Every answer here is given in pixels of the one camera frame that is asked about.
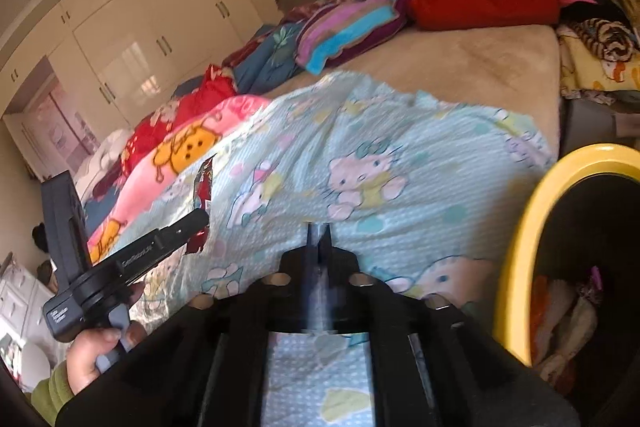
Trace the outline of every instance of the hand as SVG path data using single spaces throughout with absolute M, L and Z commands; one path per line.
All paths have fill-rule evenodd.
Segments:
M 131 307 L 142 297 L 145 283 L 132 284 L 130 289 L 132 290 L 132 295 L 129 299 L 129 306 Z M 106 355 L 116 347 L 121 336 L 120 330 L 115 328 L 96 328 L 84 330 L 78 334 L 66 354 L 66 376 L 73 394 L 80 393 L 100 376 L 100 372 L 95 367 L 95 359 L 98 355 Z M 145 337 L 145 328 L 135 321 L 131 323 L 125 333 L 125 338 L 131 347 L 139 344 Z

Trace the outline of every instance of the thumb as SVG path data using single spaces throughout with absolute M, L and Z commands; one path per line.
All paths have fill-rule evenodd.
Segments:
M 114 328 L 84 330 L 78 334 L 66 354 L 66 375 L 74 394 L 98 378 L 100 372 L 95 367 L 95 359 L 116 347 L 121 336 L 120 330 Z

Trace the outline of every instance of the blue blanket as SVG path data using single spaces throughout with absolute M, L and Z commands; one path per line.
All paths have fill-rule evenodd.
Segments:
M 189 212 L 212 156 L 209 238 L 145 277 L 132 310 L 150 327 L 198 292 L 224 298 L 274 271 L 282 252 L 304 244 L 309 221 L 333 223 L 335 244 L 395 291 L 441 293 L 489 325 L 500 262 L 552 162 L 529 117 L 337 72 L 222 139 L 119 246 Z M 363 335 L 272 340 L 263 425 L 372 425 Z

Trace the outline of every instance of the cartoon cat blanket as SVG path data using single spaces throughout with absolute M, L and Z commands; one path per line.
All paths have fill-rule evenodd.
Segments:
M 204 116 L 188 121 L 147 154 L 127 178 L 109 216 L 89 239 L 92 263 L 111 251 L 114 241 L 148 210 L 180 172 L 201 158 L 220 138 L 242 120 L 266 107 L 269 100 L 252 95 L 233 96 L 220 102 Z
M 365 272 L 490 322 L 500 261 L 551 162 L 529 117 L 332 73 L 220 140 L 122 234 L 121 246 L 174 222 L 193 208 L 194 180 L 211 180 L 210 198 L 196 190 L 210 212 L 202 251 L 149 272 L 132 315 L 153 328 L 194 293 L 243 291 L 305 243 L 306 222 L 329 221 Z M 262 424 L 372 425 L 365 342 L 274 335 Z

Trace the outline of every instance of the mattress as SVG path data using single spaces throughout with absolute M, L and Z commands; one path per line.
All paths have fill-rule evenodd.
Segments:
M 558 153 L 560 57 L 549 26 L 449 32 L 407 28 L 340 69 L 370 74 L 402 92 L 423 90 L 447 102 L 528 114 Z M 299 74 L 266 96 L 275 98 L 318 78 Z

